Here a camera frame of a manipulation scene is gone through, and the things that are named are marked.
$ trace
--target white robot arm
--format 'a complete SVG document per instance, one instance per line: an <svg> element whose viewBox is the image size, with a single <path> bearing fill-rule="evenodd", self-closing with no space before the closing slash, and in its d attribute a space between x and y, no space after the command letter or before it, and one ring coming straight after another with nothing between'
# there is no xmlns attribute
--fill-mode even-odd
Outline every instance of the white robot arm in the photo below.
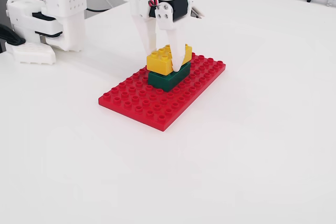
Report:
<svg viewBox="0 0 336 224"><path fill-rule="evenodd" d="M6 12L14 32L27 43L36 45L44 37L50 46L80 51L85 40L86 8L86 0L8 0Z"/></svg>
<svg viewBox="0 0 336 224"><path fill-rule="evenodd" d="M178 72L185 57L184 24L192 13L192 0L130 0L131 14L147 55L156 50L155 27L165 30L172 52L173 70Z"/></svg>

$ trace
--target green lego brick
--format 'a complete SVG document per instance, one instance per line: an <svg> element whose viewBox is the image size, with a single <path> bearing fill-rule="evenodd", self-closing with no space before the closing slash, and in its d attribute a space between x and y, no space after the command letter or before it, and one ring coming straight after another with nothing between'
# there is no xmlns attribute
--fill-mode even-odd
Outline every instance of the green lego brick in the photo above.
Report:
<svg viewBox="0 0 336 224"><path fill-rule="evenodd" d="M181 67L179 72L172 72L167 76L150 72L148 74L148 84L157 89L163 89L169 92L190 74L190 66L191 63L187 62Z"/></svg>

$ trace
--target black wire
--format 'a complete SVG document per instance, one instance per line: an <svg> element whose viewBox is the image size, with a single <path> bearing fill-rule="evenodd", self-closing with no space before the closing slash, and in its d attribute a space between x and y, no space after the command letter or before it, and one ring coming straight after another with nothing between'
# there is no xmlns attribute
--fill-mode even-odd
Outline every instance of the black wire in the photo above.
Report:
<svg viewBox="0 0 336 224"><path fill-rule="evenodd" d="M103 13L103 12L106 12L107 10L109 10L109 9L106 9L106 10L93 10L93 9L87 8L87 10L90 11L90 12L94 12L94 13Z"/></svg>

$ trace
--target lego stud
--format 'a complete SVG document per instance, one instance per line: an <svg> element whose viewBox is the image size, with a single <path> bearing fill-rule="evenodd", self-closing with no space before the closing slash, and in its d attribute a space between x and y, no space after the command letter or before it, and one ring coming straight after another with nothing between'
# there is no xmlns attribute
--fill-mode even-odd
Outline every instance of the lego stud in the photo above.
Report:
<svg viewBox="0 0 336 224"><path fill-rule="evenodd" d="M142 106L139 106L139 105L136 106L136 107L135 107L135 112L136 112L136 113L142 113Z"/></svg>
<svg viewBox="0 0 336 224"><path fill-rule="evenodd" d="M179 88L176 88L176 87L173 88L173 93L174 93L174 94L178 94L179 92L180 92L180 89L179 89Z"/></svg>
<svg viewBox="0 0 336 224"><path fill-rule="evenodd" d="M174 102L173 104L172 104L172 108L173 109L177 109L179 107L179 104L177 103L177 102Z"/></svg>
<svg viewBox="0 0 336 224"><path fill-rule="evenodd" d="M121 93L122 98L127 98L128 97L128 92L124 91Z"/></svg>
<svg viewBox="0 0 336 224"><path fill-rule="evenodd" d="M196 81L195 84L194 84L194 86L195 86L196 88L199 88L199 87L201 87L201 83L200 83L199 81Z"/></svg>
<svg viewBox="0 0 336 224"><path fill-rule="evenodd" d="M118 89L118 88L112 88L112 89L111 89L111 93L112 93L112 94L118 94L118 92L119 92L119 89Z"/></svg>
<svg viewBox="0 0 336 224"><path fill-rule="evenodd" d="M171 109L166 109L165 114L166 115L172 115L173 111Z"/></svg>
<svg viewBox="0 0 336 224"><path fill-rule="evenodd" d="M141 96L141 97L146 96L146 91L144 91L144 90L140 90L140 91L139 91L139 96Z"/></svg>
<svg viewBox="0 0 336 224"><path fill-rule="evenodd" d="M104 100L106 100L106 101L110 101L111 100L111 95L109 93L105 93L103 95L103 97L104 97Z"/></svg>
<svg viewBox="0 0 336 224"><path fill-rule="evenodd" d="M157 52L152 52L151 57L157 58L158 57L158 53Z"/></svg>
<svg viewBox="0 0 336 224"><path fill-rule="evenodd" d="M165 115L159 115L158 121L159 121L160 123L164 123L164 122L166 121L166 117L165 117Z"/></svg>
<svg viewBox="0 0 336 224"><path fill-rule="evenodd" d="M149 104L150 104L149 100L143 100L143 101L142 101L142 105L143 105L144 107L148 107Z"/></svg>
<svg viewBox="0 0 336 224"><path fill-rule="evenodd" d="M160 101L160 103L161 103L162 105L167 105L167 104L168 104L168 99L166 99L166 98L162 98L161 101Z"/></svg>
<svg viewBox="0 0 336 224"><path fill-rule="evenodd" d="M185 84L190 84L191 83L191 79L189 79L188 77L184 79L184 83Z"/></svg>
<svg viewBox="0 0 336 224"><path fill-rule="evenodd" d="M183 82L181 82L181 83L178 85L178 87L179 87L180 89L185 89L185 84L184 84Z"/></svg>
<svg viewBox="0 0 336 224"><path fill-rule="evenodd" d="M141 88L141 87L142 87L142 82L141 82L141 81L137 81L137 82L135 83L135 86L136 86L137 88Z"/></svg>
<svg viewBox="0 0 336 224"><path fill-rule="evenodd" d="M146 86L146 91L152 91L153 90L153 86L152 85L147 85Z"/></svg>
<svg viewBox="0 0 336 224"><path fill-rule="evenodd" d="M127 101L124 103L125 108L130 109L132 107L132 103L130 101Z"/></svg>
<svg viewBox="0 0 336 224"><path fill-rule="evenodd" d="M166 52L166 50L164 50L164 48L159 49L159 55L163 55L165 52Z"/></svg>
<svg viewBox="0 0 336 224"><path fill-rule="evenodd" d="M171 92L168 93L168 94L167 94L167 98L168 98L168 99L173 99L173 98L174 98L174 94L171 93Z"/></svg>
<svg viewBox="0 0 336 224"><path fill-rule="evenodd" d="M163 89L157 89L156 94L157 95L163 95Z"/></svg>
<svg viewBox="0 0 336 224"><path fill-rule="evenodd" d="M120 104L121 103L121 98L120 97L115 97L113 100L114 104Z"/></svg>
<svg viewBox="0 0 336 224"><path fill-rule="evenodd" d="M190 93L195 93L196 92L196 88L195 87L190 87L189 91L190 91Z"/></svg>
<svg viewBox="0 0 336 224"><path fill-rule="evenodd" d="M151 100L151 101L155 101L156 100L156 94L151 94L150 96L149 96L149 100Z"/></svg>
<svg viewBox="0 0 336 224"><path fill-rule="evenodd" d="M119 89L120 89L120 90L124 90L125 88L126 88L126 84L123 83L123 82L120 82L120 83L119 83Z"/></svg>
<svg viewBox="0 0 336 224"><path fill-rule="evenodd" d="M149 118L152 118L152 117L154 116L154 112L151 111L151 110L148 110L148 111L146 112L146 116L148 116Z"/></svg>
<svg viewBox="0 0 336 224"><path fill-rule="evenodd" d="M138 79L139 78L139 74L138 73L134 73L133 74L133 79Z"/></svg>
<svg viewBox="0 0 336 224"><path fill-rule="evenodd" d="M132 96L132 102L139 102L139 97L137 95Z"/></svg>
<svg viewBox="0 0 336 224"><path fill-rule="evenodd" d="M155 111L160 111L161 110L161 105L159 105L159 104L154 105L154 110Z"/></svg>
<svg viewBox="0 0 336 224"><path fill-rule="evenodd" d="M167 55L164 55L161 57L161 60L163 61L169 61L169 57Z"/></svg>
<svg viewBox="0 0 336 224"><path fill-rule="evenodd" d="M184 94L183 94L183 96L187 99L190 98L190 95L191 95L191 93L188 92L188 91L185 91Z"/></svg>
<svg viewBox="0 0 336 224"><path fill-rule="evenodd" d="M178 101L179 103L184 103L184 102L185 102L185 99L184 99L184 97L179 97L177 101Z"/></svg>
<svg viewBox="0 0 336 224"><path fill-rule="evenodd" d="M136 88L135 87L133 87L133 86L131 86L129 89L128 89L128 91L130 92L130 93L135 93L136 92Z"/></svg>

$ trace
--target white table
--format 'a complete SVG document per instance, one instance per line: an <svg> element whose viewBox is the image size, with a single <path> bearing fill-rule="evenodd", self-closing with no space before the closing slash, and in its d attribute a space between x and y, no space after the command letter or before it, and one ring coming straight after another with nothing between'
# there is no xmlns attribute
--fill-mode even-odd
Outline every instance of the white table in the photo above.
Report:
<svg viewBox="0 0 336 224"><path fill-rule="evenodd" d="M336 222L336 9L196 2L227 68L164 133L98 105L145 66L127 4L53 66L0 55L0 223Z"/></svg>

